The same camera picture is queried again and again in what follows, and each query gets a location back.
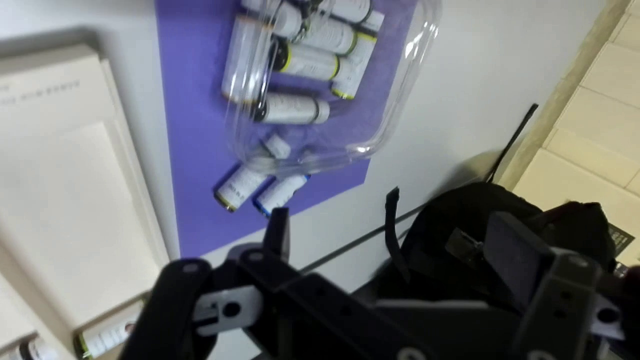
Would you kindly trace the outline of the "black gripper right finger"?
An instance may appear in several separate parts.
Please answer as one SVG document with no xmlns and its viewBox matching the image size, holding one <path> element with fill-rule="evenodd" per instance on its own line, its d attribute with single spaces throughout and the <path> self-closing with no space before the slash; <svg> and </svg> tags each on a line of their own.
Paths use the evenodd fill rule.
<svg viewBox="0 0 640 360">
<path fill-rule="evenodd" d="M 615 299 L 615 276 L 574 250 L 552 247 L 509 211 L 488 219 L 485 258 L 523 306 L 511 356 L 585 360 L 588 342 L 638 346 L 638 314 Z"/>
</svg>

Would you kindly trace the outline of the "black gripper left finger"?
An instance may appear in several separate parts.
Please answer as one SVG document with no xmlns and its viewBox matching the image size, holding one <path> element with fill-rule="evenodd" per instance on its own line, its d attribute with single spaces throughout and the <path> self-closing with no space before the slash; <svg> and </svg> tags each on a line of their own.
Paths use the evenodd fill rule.
<svg viewBox="0 0 640 360">
<path fill-rule="evenodd" d="M 279 310 L 263 280 L 288 265 L 288 252 L 291 213 L 277 208 L 265 238 L 234 246 L 221 265 L 204 258 L 167 264 L 118 360 L 207 360 L 230 329 L 271 351 L 279 344 Z"/>
</svg>

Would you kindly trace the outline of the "black backpack near arm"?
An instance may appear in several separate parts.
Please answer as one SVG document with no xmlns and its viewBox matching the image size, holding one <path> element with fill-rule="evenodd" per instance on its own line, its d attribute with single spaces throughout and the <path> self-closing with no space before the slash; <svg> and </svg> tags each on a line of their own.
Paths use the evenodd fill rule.
<svg viewBox="0 0 640 360">
<path fill-rule="evenodd" d="M 543 210 L 493 181 L 471 181 L 431 198 L 401 239 L 401 190 L 387 194 L 389 260 L 374 276 L 383 299 L 480 299 L 524 307 L 562 253 L 585 256 L 605 274 L 616 270 L 610 221 L 599 202 Z"/>
</svg>

